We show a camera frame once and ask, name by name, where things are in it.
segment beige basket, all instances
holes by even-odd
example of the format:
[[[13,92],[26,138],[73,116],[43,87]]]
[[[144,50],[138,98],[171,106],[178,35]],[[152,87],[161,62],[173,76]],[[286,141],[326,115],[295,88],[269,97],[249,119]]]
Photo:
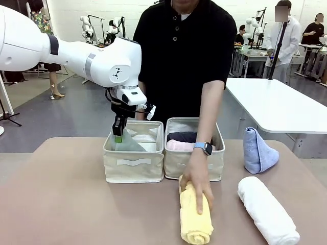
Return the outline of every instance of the beige basket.
[[[192,153],[187,151],[167,150],[168,134],[174,132],[197,132],[198,125],[199,118],[168,119],[165,132],[165,159],[163,161],[166,178],[178,180],[188,164]],[[221,137],[218,125],[215,127],[213,145],[217,150],[213,151],[212,155],[208,157],[209,177],[210,181],[220,181],[224,167],[225,144]]]
[[[128,133],[146,152],[112,151],[110,133],[103,146],[109,183],[156,183],[164,178],[164,125],[158,121],[128,121]]]

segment white wall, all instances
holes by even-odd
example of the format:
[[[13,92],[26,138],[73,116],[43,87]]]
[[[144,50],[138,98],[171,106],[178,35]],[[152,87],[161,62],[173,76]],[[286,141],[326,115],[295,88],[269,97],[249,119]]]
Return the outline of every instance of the white wall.
[[[80,16],[87,14],[105,18],[104,28],[114,17],[126,19],[127,37],[132,38],[142,12],[155,0],[48,0],[52,25],[56,35],[66,41],[85,41],[82,37]],[[228,11],[235,19],[237,26],[243,25],[245,19],[254,17],[257,10],[267,7],[265,22],[269,29],[274,22],[274,6],[278,0],[214,0]],[[292,0],[291,14],[302,24],[302,28],[314,21],[317,13],[327,10],[326,0]],[[100,36],[100,22],[91,19],[96,33]]]

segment watch face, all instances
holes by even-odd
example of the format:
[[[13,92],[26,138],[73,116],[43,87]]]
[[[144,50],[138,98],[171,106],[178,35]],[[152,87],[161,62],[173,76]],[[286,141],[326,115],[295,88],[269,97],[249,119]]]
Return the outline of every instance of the watch face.
[[[208,155],[210,156],[213,152],[213,146],[209,143],[206,144],[206,148],[205,151],[208,153]]]

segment folded blue towel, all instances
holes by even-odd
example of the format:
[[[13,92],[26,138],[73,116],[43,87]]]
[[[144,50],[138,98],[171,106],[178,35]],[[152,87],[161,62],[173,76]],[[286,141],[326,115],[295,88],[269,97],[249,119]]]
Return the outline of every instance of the folded blue towel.
[[[253,175],[273,167],[279,152],[270,148],[254,128],[247,128],[243,141],[245,168]]]

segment wristwatch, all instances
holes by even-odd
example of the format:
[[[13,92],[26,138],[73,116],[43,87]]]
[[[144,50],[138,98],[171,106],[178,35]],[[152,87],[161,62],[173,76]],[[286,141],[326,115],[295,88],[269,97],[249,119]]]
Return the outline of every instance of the wristwatch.
[[[207,156],[210,156],[213,152],[213,146],[207,142],[196,142],[194,148],[201,148],[203,149],[204,153]]]

